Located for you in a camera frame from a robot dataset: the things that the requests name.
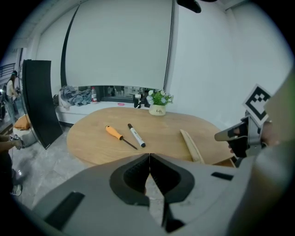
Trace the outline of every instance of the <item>concrete floor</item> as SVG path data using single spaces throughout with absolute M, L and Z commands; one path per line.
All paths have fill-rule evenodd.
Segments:
M 33 209 L 50 190 L 88 168 L 68 152 L 66 136 L 70 129 L 62 128 L 63 134 L 47 150 L 38 142 L 25 149 L 10 150 L 13 168 L 17 173 L 15 183 L 23 185 L 23 192 L 16 199 L 29 209 Z M 151 177 L 147 179 L 146 189 L 150 198 L 149 211 L 156 222 L 161 224 L 163 195 Z

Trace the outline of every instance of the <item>wooden table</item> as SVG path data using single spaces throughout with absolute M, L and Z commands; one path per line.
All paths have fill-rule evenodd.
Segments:
M 128 123 L 133 125 L 146 147 L 140 147 Z M 107 125 L 114 127 L 138 150 L 108 134 Z M 126 107 L 101 109 L 79 120 L 68 133 L 67 147 L 73 155 L 94 165 L 140 153 L 161 153 L 192 161 L 180 129 L 190 134 L 206 164 L 216 164 L 232 156 L 227 142 L 214 140 L 214 134 L 220 130 L 206 120 L 171 112 L 158 117 L 145 109 Z

